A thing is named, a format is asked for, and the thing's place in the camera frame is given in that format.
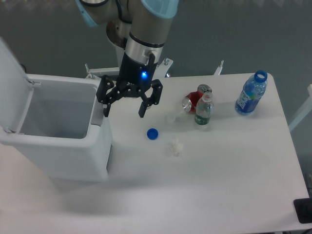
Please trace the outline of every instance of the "light blue robot joint cap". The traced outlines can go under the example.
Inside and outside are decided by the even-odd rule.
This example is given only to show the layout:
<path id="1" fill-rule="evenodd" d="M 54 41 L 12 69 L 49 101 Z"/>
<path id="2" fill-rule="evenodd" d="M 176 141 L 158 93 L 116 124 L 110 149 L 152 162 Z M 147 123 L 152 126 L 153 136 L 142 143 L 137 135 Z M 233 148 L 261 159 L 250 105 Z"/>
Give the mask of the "light blue robot joint cap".
<path id="1" fill-rule="evenodd" d="M 141 0 L 141 2 L 154 15 L 171 19 L 176 15 L 179 0 Z"/>
<path id="2" fill-rule="evenodd" d="M 89 14 L 86 12 L 86 10 L 83 8 L 79 0 L 76 0 L 76 4 L 82 14 L 82 17 L 84 21 L 87 23 L 89 27 L 95 27 L 98 26 L 97 23 L 94 22 L 94 20 L 89 16 Z"/>

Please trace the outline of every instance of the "gray floor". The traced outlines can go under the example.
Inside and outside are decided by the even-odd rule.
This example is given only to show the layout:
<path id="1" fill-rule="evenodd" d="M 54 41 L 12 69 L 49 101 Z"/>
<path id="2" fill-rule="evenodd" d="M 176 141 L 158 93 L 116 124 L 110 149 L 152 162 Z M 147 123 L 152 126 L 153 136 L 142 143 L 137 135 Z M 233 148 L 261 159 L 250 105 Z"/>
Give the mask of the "gray floor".
<path id="1" fill-rule="evenodd" d="M 0 36 L 28 73 L 82 78 L 86 62 L 117 66 L 105 25 L 87 27 L 74 0 L 0 0 Z M 173 76 L 211 75 L 222 59 L 223 74 L 268 71 L 289 121 L 312 84 L 312 0 L 180 0 L 162 57 L 174 60 Z M 311 123 L 292 133 L 303 173 Z"/>

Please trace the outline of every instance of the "bottle label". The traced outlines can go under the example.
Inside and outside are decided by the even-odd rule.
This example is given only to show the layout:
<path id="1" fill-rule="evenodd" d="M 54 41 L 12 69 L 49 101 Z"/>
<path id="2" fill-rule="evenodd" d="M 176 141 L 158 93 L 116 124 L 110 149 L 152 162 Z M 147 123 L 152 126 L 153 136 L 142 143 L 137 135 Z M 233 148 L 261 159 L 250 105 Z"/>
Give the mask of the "bottle label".
<path id="1" fill-rule="evenodd" d="M 254 111 L 259 101 L 259 98 L 255 99 L 254 93 L 246 93 L 245 90 L 243 90 L 239 99 L 236 101 L 236 107 L 241 112 L 249 113 Z"/>
<path id="2" fill-rule="evenodd" d="M 195 122 L 199 125 L 205 125 L 209 122 L 210 118 L 204 118 L 202 116 L 199 115 L 195 115 Z"/>

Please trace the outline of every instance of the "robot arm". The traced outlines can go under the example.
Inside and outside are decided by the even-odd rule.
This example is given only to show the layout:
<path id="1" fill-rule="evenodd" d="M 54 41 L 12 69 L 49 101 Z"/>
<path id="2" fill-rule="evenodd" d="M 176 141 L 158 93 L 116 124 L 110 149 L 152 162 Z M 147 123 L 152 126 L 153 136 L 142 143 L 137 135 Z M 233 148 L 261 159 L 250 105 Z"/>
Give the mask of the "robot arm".
<path id="1" fill-rule="evenodd" d="M 144 117 L 145 111 L 160 100 L 162 84 L 152 79 L 178 0 L 79 0 L 79 3 L 95 23 L 111 20 L 106 29 L 108 38 L 124 48 L 116 87 L 104 76 L 97 91 L 97 100 L 106 105 L 104 115 L 107 117 L 112 103 L 122 97 L 141 97 L 139 115 Z M 145 92 L 151 87 L 153 93 L 146 97 Z"/>

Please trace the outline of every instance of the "can lid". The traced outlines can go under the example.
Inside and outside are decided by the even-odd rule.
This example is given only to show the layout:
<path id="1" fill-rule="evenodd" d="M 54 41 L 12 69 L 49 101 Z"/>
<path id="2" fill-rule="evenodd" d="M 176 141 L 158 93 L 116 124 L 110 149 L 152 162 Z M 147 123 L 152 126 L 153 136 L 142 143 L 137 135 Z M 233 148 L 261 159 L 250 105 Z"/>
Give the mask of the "can lid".
<path id="1" fill-rule="evenodd" d="M 197 91 L 199 91 L 200 93 L 205 93 L 207 91 L 209 91 L 210 93 L 212 93 L 212 89 L 207 85 L 207 84 L 200 84 L 197 88 Z"/>
<path id="2" fill-rule="evenodd" d="M 188 97 L 185 97 L 182 101 L 182 107 L 186 112 L 190 112 L 192 108 L 192 101 Z"/>
<path id="3" fill-rule="evenodd" d="M 254 74 L 254 80 L 259 83 L 265 82 L 267 78 L 268 78 L 268 74 L 263 70 L 259 70 Z"/>
<path id="4" fill-rule="evenodd" d="M 155 128 L 150 128 L 146 134 L 147 134 L 148 139 L 150 140 L 156 140 L 158 137 L 158 131 Z"/>

